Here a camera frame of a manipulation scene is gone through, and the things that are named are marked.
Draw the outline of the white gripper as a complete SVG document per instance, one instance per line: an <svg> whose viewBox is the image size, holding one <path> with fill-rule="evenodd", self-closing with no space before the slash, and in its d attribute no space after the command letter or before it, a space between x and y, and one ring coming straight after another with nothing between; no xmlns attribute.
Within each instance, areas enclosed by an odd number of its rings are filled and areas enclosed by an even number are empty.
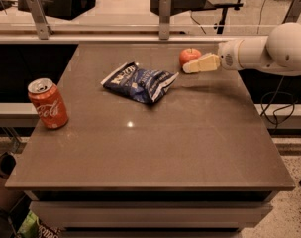
<svg viewBox="0 0 301 238"><path fill-rule="evenodd" d="M217 70L220 66L226 70L242 70L239 62L239 49L242 39L221 42L218 54L208 53L187 62L183 67L185 73L197 73Z"/></svg>

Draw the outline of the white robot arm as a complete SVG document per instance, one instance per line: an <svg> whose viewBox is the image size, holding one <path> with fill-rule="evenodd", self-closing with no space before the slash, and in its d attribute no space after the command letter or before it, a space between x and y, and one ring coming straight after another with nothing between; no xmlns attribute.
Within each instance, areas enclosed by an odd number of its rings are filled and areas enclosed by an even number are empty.
<svg viewBox="0 0 301 238"><path fill-rule="evenodd" d="M185 73L256 69L282 75L301 76L301 24L284 23L268 36L249 37L221 42L218 51L206 53L185 63Z"/></svg>

